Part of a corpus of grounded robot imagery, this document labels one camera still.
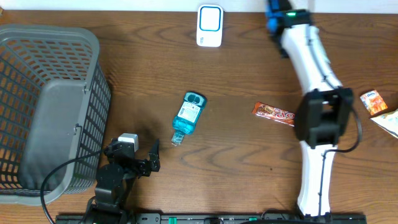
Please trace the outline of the teal mouthwash bottle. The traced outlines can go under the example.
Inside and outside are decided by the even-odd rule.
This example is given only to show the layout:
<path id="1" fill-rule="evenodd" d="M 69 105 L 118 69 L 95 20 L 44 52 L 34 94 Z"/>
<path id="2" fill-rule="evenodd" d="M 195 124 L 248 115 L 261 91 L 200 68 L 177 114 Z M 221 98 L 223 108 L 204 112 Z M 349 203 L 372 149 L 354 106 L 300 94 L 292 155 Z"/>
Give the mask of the teal mouthwash bottle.
<path id="1" fill-rule="evenodd" d="M 185 135 L 193 134 L 206 103 L 207 99 L 203 95 L 192 91 L 186 92 L 183 103 L 172 121 L 174 135 L 171 142 L 174 146 L 181 145 Z"/>

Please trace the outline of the red chocolate bar wrapper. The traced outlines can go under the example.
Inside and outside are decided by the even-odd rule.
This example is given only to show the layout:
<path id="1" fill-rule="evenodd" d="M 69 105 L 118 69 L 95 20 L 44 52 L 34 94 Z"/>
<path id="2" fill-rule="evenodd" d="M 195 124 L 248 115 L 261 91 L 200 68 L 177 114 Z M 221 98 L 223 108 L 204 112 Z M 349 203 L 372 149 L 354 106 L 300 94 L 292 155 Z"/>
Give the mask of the red chocolate bar wrapper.
<path id="1" fill-rule="evenodd" d="M 289 126 L 294 126 L 295 114 L 286 110 L 282 110 L 261 102 L 254 105 L 252 114 L 263 118 L 271 119 Z"/>

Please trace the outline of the small orange carton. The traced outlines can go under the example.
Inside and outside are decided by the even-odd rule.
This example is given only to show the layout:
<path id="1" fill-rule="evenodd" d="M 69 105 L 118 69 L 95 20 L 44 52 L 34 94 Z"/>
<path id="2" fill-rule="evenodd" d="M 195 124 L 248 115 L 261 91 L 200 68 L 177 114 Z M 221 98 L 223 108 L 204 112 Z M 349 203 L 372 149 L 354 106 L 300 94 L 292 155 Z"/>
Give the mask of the small orange carton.
<path id="1" fill-rule="evenodd" d="M 376 90 L 362 94 L 360 99 L 370 115 L 375 115 L 378 112 L 388 109 L 385 101 Z"/>

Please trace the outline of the yellow snack bag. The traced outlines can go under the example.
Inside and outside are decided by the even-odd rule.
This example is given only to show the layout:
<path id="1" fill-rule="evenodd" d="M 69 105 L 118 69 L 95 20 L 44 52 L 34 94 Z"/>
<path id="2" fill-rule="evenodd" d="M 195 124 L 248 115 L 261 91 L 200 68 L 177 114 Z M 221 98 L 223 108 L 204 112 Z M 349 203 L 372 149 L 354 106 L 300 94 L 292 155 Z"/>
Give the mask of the yellow snack bag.
<path id="1" fill-rule="evenodd" d="M 371 121 L 376 123 L 383 130 L 397 138 L 397 114 L 398 111 L 384 113 L 379 116 L 371 118 Z"/>

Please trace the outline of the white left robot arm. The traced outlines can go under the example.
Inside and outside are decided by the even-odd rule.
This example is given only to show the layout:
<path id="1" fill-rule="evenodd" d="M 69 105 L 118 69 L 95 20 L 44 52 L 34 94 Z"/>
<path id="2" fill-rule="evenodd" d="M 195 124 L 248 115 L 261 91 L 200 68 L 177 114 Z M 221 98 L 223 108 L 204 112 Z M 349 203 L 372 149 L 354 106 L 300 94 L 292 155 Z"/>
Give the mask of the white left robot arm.
<path id="1" fill-rule="evenodd" d="M 113 139 L 104 150 L 109 163 L 96 173 L 95 196 L 81 222 L 134 223 L 134 215 L 124 208 L 124 204 L 137 179 L 160 170 L 159 145 L 157 139 L 147 159 L 136 159 L 134 143 Z"/>

